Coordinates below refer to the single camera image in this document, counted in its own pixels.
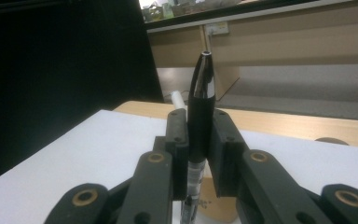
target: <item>wall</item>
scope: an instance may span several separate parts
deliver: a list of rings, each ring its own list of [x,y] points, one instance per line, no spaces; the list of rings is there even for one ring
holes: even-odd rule
[[[224,65],[358,63],[358,1],[229,22],[213,37]],[[199,27],[149,34],[157,67],[194,66]]]

